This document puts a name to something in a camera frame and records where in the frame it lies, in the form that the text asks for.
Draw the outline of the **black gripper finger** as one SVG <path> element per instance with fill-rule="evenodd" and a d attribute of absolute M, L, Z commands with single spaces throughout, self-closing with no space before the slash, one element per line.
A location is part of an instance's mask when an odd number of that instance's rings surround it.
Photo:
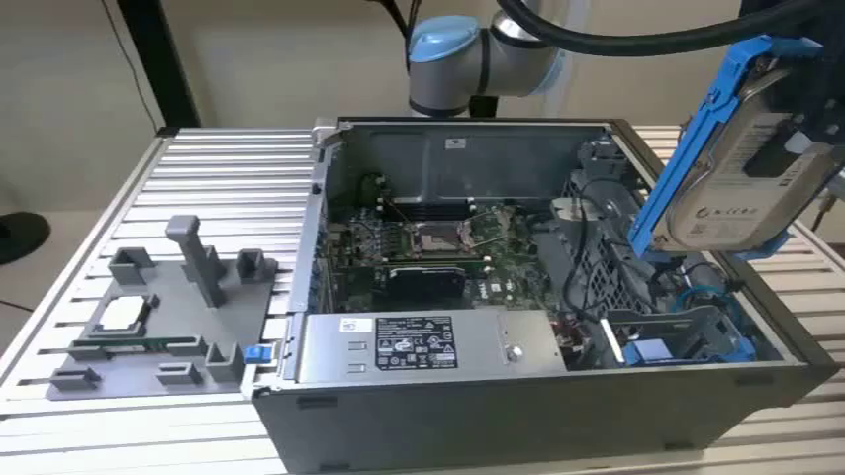
<path fill-rule="evenodd" d="M 751 155 L 743 165 L 749 177 L 779 177 L 813 145 L 790 115 L 773 112 L 755 117 L 745 139 L 751 147 Z"/>

